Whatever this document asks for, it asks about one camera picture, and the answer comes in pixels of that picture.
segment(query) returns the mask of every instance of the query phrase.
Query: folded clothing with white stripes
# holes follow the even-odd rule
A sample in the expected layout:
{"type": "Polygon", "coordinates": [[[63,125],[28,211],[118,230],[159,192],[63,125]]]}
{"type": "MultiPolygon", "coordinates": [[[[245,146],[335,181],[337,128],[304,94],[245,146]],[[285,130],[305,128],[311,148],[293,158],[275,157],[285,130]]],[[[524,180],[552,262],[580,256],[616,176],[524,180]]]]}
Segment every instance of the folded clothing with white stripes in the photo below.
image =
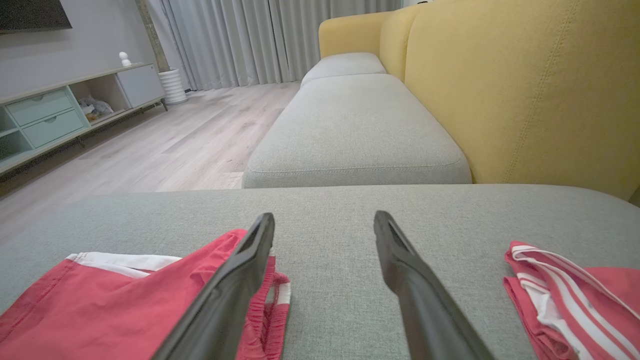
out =
{"type": "MultiPolygon", "coordinates": [[[[0,316],[0,359],[150,359],[246,234],[184,257],[84,252],[33,283],[0,316]]],[[[270,254],[236,359],[279,359],[290,287],[270,254]]]]}
{"type": "Polygon", "coordinates": [[[640,270],[581,268],[514,241],[505,277],[539,359],[640,359],[640,270]]]}

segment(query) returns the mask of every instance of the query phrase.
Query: cabinet door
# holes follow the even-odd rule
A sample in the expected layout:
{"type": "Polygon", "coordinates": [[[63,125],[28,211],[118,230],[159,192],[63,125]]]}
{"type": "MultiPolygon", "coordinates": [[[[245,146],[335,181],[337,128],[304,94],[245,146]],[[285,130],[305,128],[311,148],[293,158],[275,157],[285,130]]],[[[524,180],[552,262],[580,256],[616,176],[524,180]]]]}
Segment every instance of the cabinet door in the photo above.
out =
{"type": "Polygon", "coordinates": [[[132,108],[164,97],[164,90],[153,65],[121,71],[118,73],[118,80],[132,108]]]}

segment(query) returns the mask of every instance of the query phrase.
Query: curtain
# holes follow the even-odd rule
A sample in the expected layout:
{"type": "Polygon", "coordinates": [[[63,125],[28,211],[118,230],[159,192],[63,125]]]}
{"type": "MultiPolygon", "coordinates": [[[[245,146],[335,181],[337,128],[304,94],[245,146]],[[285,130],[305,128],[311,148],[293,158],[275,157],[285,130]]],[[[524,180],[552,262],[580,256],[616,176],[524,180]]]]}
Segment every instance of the curtain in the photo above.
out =
{"type": "Polygon", "coordinates": [[[302,80],[326,19],[395,10],[402,0],[162,0],[192,90],[302,80]]]}

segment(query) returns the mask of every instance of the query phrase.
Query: sofa seat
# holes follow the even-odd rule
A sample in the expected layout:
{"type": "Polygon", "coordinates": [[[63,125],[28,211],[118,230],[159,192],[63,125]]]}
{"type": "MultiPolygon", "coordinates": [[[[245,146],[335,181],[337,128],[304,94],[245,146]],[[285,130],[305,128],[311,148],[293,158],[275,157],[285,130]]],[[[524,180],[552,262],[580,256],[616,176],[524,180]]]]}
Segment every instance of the sofa seat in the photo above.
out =
{"type": "Polygon", "coordinates": [[[318,78],[253,152],[244,188],[471,183],[467,159],[400,80],[318,78]]]}
{"type": "Polygon", "coordinates": [[[357,74],[386,74],[380,59],[371,53],[348,53],[327,56],[311,68],[300,83],[305,86],[309,81],[330,76],[357,74]]]}
{"type": "Polygon", "coordinates": [[[498,360],[534,360],[502,285],[513,240],[580,266],[640,269],[640,209],[545,185],[401,185],[110,195],[84,200],[0,245],[0,311],[81,251],[185,256],[273,212],[273,247],[292,297],[282,359],[408,359],[385,286],[374,212],[389,211],[498,360]]]}

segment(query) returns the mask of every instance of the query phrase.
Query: potted plant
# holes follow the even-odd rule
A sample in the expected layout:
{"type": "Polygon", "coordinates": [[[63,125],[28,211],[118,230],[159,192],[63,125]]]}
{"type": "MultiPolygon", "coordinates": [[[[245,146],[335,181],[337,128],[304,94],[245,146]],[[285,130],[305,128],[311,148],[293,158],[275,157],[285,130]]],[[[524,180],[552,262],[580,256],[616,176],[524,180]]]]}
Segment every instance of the potted plant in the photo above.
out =
{"type": "Polygon", "coordinates": [[[158,39],[154,22],[152,21],[151,14],[149,14],[149,10],[147,8],[147,0],[136,0],[136,6],[138,7],[138,12],[140,12],[142,23],[145,25],[147,36],[149,36],[151,47],[153,48],[154,55],[156,56],[158,76],[160,77],[160,82],[162,83],[164,94],[166,96],[164,101],[167,105],[179,104],[187,101],[187,95],[184,93],[184,89],[182,88],[180,70],[171,69],[169,67],[169,63],[166,61],[162,44],[160,44],[160,39],[158,39]]]}

